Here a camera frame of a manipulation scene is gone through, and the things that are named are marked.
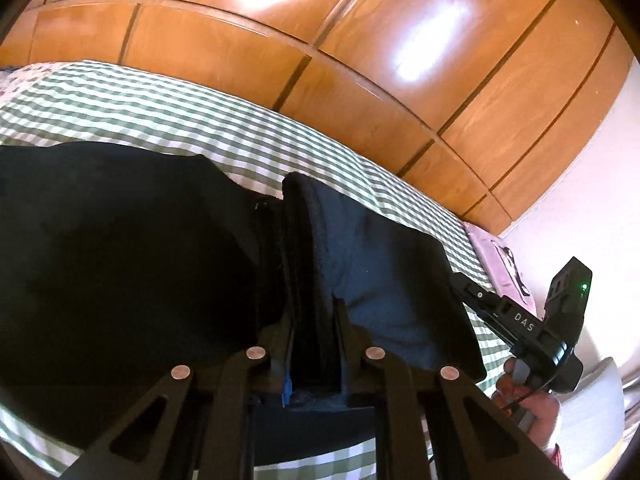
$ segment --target red fabric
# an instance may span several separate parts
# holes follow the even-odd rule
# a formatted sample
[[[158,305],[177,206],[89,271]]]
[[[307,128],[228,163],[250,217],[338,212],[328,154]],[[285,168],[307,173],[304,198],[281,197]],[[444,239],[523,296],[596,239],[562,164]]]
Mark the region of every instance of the red fabric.
[[[556,444],[553,454],[549,456],[549,460],[551,460],[558,469],[562,470],[562,453],[560,453],[560,446],[558,446],[558,444]]]

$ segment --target finger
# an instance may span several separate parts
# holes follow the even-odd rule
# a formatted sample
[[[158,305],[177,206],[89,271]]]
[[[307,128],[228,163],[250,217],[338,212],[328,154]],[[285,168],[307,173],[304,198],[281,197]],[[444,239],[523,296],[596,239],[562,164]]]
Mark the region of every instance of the finger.
[[[530,440],[540,449],[552,449],[558,439],[560,430],[560,414],[555,418],[536,418],[527,432]]]
[[[504,373],[512,374],[513,373],[513,369],[515,368],[515,365],[516,365],[516,358],[515,357],[509,357],[504,362],[504,365],[502,366],[502,369],[504,370]]]
[[[513,379],[507,374],[501,375],[495,383],[496,390],[507,397],[513,397],[514,387]]]
[[[505,406],[508,405],[507,399],[505,399],[503,394],[501,394],[498,391],[494,392],[494,394],[491,396],[491,400],[500,409],[503,409]],[[507,416],[511,416],[511,410],[507,410],[506,414],[507,414]]]
[[[522,384],[513,383],[513,396],[516,399],[524,397],[525,395],[528,395],[530,393],[531,393],[531,388],[529,388],[528,386],[523,386]]]
[[[536,392],[520,402],[520,406],[530,410],[538,420],[556,420],[560,412],[560,401],[551,394]]]

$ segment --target white wall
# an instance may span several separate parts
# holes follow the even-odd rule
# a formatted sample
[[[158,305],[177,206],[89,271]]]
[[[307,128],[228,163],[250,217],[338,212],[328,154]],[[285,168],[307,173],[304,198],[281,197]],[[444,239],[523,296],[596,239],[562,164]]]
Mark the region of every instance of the white wall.
[[[640,368],[640,65],[564,175],[502,236],[536,303],[576,256],[593,271],[585,368],[612,356],[622,376]]]

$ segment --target bed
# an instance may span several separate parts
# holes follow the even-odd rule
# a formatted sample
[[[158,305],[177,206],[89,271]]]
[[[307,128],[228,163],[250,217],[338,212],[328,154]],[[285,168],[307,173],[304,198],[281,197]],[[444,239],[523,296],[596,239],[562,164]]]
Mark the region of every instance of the bed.
[[[276,112],[189,82],[90,60],[0,72],[0,145],[74,140],[203,154],[238,184],[276,197],[282,196],[287,173],[306,173],[381,215],[433,235],[454,271],[492,290],[455,215],[337,141]],[[508,347],[467,312],[487,370],[478,386],[490,395]],[[54,476],[81,453],[2,406],[0,438]],[[375,471],[375,441],[369,440],[327,455],[262,466],[255,477],[362,479],[374,478]]]

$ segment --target pink pillow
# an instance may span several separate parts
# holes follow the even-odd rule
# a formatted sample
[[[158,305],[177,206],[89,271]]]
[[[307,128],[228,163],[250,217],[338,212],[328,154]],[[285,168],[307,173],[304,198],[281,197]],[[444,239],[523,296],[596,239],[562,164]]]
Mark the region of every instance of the pink pillow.
[[[499,296],[509,296],[517,304],[536,316],[536,302],[522,281],[513,253],[504,243],[504,240],[489,234],[478,226],[468,222],[462,223],[484,270],[486,270],[489,279],[494,284],[496,293]]]

